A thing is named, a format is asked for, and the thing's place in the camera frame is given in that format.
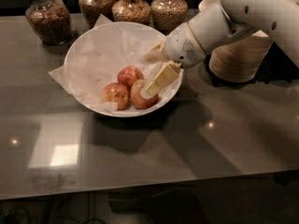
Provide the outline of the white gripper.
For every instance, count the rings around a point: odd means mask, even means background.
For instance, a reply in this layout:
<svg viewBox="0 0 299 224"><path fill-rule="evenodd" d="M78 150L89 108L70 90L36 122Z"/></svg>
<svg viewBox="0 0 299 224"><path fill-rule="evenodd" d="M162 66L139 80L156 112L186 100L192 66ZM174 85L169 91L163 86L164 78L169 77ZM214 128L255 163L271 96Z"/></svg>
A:
<svg viewBox="0 0 299 224"><path fill-rule="evenodd" d="M141 96L149 99L176 81L180 67L189 69L206 58L191 26L184 22L169 35L164 42L152 47L140 57L143 64L162 63L158 70L144 84Z"/></svg>

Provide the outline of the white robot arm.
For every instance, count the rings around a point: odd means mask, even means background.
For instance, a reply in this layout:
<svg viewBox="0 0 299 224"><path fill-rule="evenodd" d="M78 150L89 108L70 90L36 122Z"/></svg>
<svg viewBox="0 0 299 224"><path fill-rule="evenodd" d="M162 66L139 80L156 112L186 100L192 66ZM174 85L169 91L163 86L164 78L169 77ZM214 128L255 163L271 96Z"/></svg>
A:
<svg viewBox="0 0 299 224"><path fill-rule="evenodd" d="M263 31L299 66L299 6L294 0L219 0L143 54L143 64L172 61L187 69L219 46Z"/></svg>

